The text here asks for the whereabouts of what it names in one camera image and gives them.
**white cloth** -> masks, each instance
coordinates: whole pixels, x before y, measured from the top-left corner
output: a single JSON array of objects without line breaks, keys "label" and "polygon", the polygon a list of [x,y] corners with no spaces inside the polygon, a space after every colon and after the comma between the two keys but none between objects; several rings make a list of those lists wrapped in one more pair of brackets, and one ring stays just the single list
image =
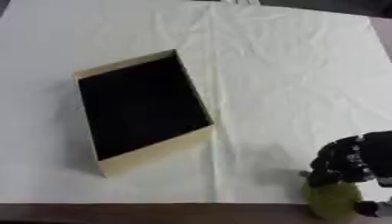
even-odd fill
[{"label": "white cloth", "polygon": [[[211,140],[122,176],[91,174],[72,72],[172,48],[216,122]],[[296,170],[323,144],[392,129],[392,66],[360,16],[12,1],[0,19],[0,74],[1,202],[301,203]],[[365,196],[391,193],[376,187],[365,184]]]}]

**wrinkled white sheet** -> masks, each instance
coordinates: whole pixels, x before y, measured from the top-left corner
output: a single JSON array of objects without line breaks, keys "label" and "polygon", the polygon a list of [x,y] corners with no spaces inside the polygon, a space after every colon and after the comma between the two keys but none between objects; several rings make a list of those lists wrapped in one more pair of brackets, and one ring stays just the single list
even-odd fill
[{"label": "wrinkled white sheet", "polygon": [[[73,71],[176,48],[211,140],[94,175]],[[366,17],[174,0],[19,0],[0,19],[1,202],[302,203],[336,138],[392,128],[392,66]],[[374,182],[368,199],[392,192]]]}]

